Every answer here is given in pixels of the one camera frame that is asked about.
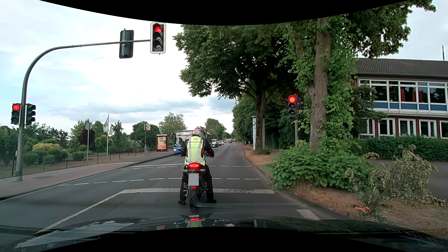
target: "bus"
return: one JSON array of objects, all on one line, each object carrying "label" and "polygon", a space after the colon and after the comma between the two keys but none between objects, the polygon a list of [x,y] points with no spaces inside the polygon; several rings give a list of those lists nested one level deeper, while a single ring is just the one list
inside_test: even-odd
[{"label": "bus", "polygon": [[[178,130],[171,134],[170,139],[174,144],[174,153],[180,153],[184,142],[193,136],[193,130]],[[211,143],[211,134],[207,133],[207,140]]]}]

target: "helmet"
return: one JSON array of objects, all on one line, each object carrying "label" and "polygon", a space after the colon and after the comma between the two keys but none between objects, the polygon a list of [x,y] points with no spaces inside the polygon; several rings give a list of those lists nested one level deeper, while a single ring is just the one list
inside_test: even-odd
[{"label": "helmet", "polygon": [[193,135],[196,135],[204,140],[207,139],[206,135],[207,135],[207,131],[205,130],[204,127],[198,126],[194,129],[193,131]]}]

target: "car hood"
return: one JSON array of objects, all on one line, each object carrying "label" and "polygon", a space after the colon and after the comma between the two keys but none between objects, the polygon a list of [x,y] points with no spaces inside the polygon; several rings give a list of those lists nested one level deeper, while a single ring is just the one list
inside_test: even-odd
[{"label": "car hood", "polygon": [[282,217],[250,213],[207,213],[163,218],[108,218],[77,223],[35,233],[31,237],[7,245],[7,250],[38,246],[45,249],[64,241],[102,238],[110,233],[135,233],[188,227],[258,227],[296,230],[317,234],[339,235],[405,251],[447,251],[448,241],[415,230],[360,220],[312,220],[298,217]]}]

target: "roof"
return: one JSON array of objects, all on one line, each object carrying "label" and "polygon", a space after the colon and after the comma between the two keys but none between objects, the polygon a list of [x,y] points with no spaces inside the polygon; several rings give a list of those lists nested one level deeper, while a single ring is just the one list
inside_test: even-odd
[{"label": "roof", "polygon": [[360,75],[448,78],[448,61],[360,58],[356,68]]}]

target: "high-visibility vest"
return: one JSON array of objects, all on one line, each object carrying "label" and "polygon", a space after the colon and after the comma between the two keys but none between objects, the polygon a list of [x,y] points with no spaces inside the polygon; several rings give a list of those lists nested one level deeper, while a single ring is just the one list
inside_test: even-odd
[{"label": "high-visibility vest", "polygon": [[205,141],[198,137],[192,136],[187,144],[187,156],[185,157],[185,165],[191,163],[199,163],[205,165],[205,158],[202,150],[204,149]]}]

